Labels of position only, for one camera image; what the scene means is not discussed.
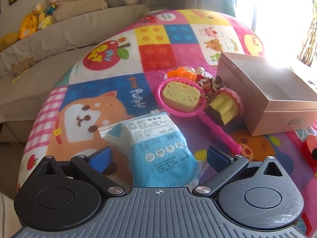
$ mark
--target yellow square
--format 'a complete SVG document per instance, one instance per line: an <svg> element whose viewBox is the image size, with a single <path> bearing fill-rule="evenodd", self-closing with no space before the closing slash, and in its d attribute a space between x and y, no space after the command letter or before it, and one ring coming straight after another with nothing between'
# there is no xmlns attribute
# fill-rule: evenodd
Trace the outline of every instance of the yellow square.
<svg viewBox="0 0 317 238"><path fill-rule="evenodd" d="M189 24L231 26L230 22L219 13L205 10L179 10Z"/></svg>
<svg viewBox="0 0 317 238"><path fill-rule="evenodd" d="M134 29L139 46L170 44L163 25L144 26Z"/></svg>

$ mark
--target blue plastic bag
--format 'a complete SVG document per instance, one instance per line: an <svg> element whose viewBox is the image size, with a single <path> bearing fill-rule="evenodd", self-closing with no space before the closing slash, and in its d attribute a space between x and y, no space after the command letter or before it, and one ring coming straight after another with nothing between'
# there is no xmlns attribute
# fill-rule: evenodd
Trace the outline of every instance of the blue plastic bag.
<svg viewBox="0 0 317 238"><path fill-rule="evenodd" d="M166 113L119 123L104 139L129 158L135 187L194 188L206 169Z"/></svg>

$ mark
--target silver pivot bolt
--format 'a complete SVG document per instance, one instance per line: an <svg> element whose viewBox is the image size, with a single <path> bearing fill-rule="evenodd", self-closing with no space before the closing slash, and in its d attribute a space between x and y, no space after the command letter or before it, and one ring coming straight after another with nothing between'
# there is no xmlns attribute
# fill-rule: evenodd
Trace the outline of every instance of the silver pivot bolt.
<svg viewBox="0 0 317 238"><path fill-rule="evenodd" d="M108 189L108 192L111 194L121 194L123 193L123 188L119 186L113 186Z"/></svg>
<svg viewBox="0 0 317 238"><path fill-rule="evenodd" d="M211 192L209 187L206 186L199 186L195 188L195 191L199 194L208 194Z"/></svg>

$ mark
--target barcode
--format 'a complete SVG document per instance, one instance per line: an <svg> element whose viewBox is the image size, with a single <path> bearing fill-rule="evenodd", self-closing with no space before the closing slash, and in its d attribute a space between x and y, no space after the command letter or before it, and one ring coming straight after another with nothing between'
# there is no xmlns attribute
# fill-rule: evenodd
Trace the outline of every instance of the barcode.
<svg viewBox="0 0 317 238"><path fill-rule="evenodd" d="M170 141L170 140L178 139L179 135L177 133L171 133L171 134L165 135L163 138L165 141Z"/></svg>

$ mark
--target checkered pattern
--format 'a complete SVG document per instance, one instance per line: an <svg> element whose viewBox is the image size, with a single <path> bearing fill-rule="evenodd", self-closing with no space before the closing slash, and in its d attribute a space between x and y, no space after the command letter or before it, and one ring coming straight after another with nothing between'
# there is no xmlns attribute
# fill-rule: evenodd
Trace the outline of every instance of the checkered pattern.
<svg viewBox="0 0 317 238"><path fill-rule="evenodd" d="M67 86L62 86L54 89L49 94L33 125L24 154L32 149L47 146L50 143L50 136L53 132L58 110L61 107L66 91Z"/></svg>

